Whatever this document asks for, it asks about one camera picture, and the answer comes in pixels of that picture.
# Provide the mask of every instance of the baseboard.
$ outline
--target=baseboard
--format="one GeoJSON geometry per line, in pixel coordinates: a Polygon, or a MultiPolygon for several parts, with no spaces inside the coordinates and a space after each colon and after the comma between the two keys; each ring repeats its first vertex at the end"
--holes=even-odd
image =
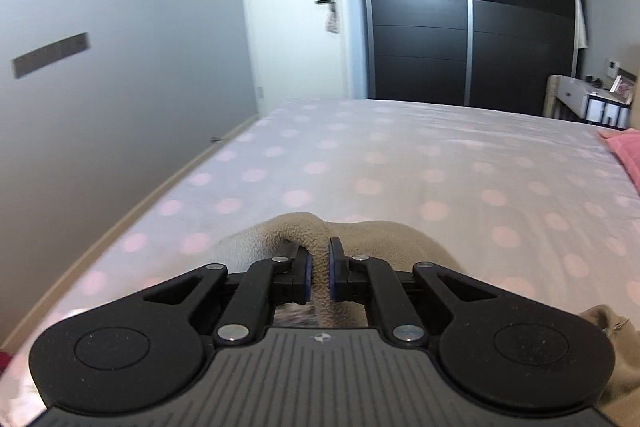
{"type": "Polygon", "coordinates": [[[60,300],[60,298],[71,288],[74,282],[91,266],[98,257],[109,248],[131,225],[133,225],[140,217],[148,211],[162,196],[164,196],[171,188],[183,179],[190,171],[208,159],[213,153],[219,150],[228,140],[235,138],[246,128],[251,126],[258,116],[252,116],[240,125],[229,131],[223,140],[214,143],[204,152],[196,156],[187,165],[182,167],[167,181],[162,183],[144,200],[134,206],[121,220],[111,227],[98,241],[96,241],[89,250],[85,251],[78,260],[73,263],[62,276],[47,290],[47,292],[38,300],[38,302],[29,310],[18,325],[9,333],[9,336],[2,342],[0,349],[10,354],[14,354],[18,348],[27,340],[31,332],[47,315],[49,310],[60,300]]]}

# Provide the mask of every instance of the wardrobe door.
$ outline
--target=wardrobe door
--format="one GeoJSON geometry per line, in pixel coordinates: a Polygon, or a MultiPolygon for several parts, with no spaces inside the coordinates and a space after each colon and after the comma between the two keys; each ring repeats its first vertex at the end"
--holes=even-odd
{"type": "Polygon", "coordinates": [[[542,114],[546,80],[571,75],[575,0],[474,0],[470,105],[542,114]]]}
{"type": "Polygon", "coordinates": [[[378,99],[462,105],[466,0],[370,0],[378,99]]]}

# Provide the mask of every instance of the white door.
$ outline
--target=white door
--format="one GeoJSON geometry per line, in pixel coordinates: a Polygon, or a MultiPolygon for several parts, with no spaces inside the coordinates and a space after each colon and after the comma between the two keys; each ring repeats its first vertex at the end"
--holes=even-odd
{"type": "Polygon", "coordinates": [[[258,108],[263,115],[287,97],[347,96],[341,21],[338,34],[326,31],[330,6],[315,1],[245,0],[258,108]]]}

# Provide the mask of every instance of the bed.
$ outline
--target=bed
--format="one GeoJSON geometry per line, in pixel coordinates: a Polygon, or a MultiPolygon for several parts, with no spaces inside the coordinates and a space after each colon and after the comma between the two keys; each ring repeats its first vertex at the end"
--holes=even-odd
{"type": "MultiPolygon", "coordinates": [[[[22,427],[44,408],[26,368],[42,329],[213,261],[217,240],[294,211],[399,221],[473,277],[570,312],[607,303],[640,324],[640,198],[595,127],[291,100],[188,174],[57,303],[0,380],[0,423],[22,427]]],[[[229,266],[245,268],[241,255],[229,266]]]]}

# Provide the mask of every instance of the red fabric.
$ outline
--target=red fabric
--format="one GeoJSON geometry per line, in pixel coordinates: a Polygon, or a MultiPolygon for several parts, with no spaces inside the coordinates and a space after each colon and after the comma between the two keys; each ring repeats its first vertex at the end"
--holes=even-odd
{"type": "Polygon", "coordinates": [[[11,355],[5,351],[0,351],[0,375],[11,362],[11,355]]]}
{"type": "Polygon", "coordinates": [[[636,190],[640,192],[640,131],[627,129],[613,134],[603,130],[599,134],[609,150],[618,157],[636,190]]]}

